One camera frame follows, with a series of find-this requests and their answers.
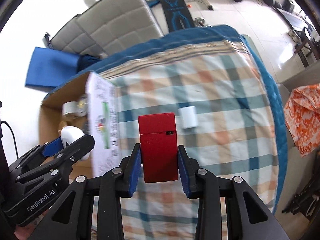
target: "black strap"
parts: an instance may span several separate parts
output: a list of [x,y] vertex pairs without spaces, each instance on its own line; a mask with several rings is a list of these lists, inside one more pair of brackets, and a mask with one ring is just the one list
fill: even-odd
[[7,159],[4,155],[4,150],[2,146],[2,129],[0,125],[0,192],[6,196],[7,194],[7,185],[9,181],[9,166]]

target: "red box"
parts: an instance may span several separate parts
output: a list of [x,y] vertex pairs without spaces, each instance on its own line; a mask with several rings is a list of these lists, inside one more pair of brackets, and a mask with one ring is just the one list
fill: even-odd
[[174,113],[138,116],[144,181],[178,179],[178,147]]

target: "orange object on floor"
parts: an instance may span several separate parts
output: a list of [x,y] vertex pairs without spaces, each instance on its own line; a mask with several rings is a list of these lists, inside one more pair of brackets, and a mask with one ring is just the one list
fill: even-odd
[[320,145],[320,84],[293,89],[284,107],[284,117],[301,157],[318,147]]

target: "blue gripper pad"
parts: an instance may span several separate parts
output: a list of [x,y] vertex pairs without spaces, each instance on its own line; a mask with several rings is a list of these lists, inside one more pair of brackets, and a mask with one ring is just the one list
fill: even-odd
[[188,175],[186,165],[182,157],[182,153],[179,148],[178,148],[178,169],[179,169],[183,192],[186,194],[188,198],[191,195],[190,188],[189,188],[190,180],[189,180],[189,175]]
[[138,152],[135,156],[134,165],[133,165],[132,172],[130,174],[130,179],[129,179],[128,193],[130,197],[133,196],[133,193],[135,193],[137,189],[138,179],[140,175],[140,167],[141,167],[141,150],[139,147]]
[[63,149],[63,144],[61,141],[61,137],[58,137],[57,139],[53,140],[52,142],[48,143],[44,147],[44,151],[42,152],[42,155],[44,157],[52,157],[59,151]]

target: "white cylinder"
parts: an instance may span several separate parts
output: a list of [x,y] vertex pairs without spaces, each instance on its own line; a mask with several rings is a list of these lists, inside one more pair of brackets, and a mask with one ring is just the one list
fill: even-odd
[[195,106],[187,106],[179,109],[182,128],[193,128],[198,126],[198,119]]
[[78,117],[78,102],[71,101],[62,105],[62,116],[64,118],[73,119]]

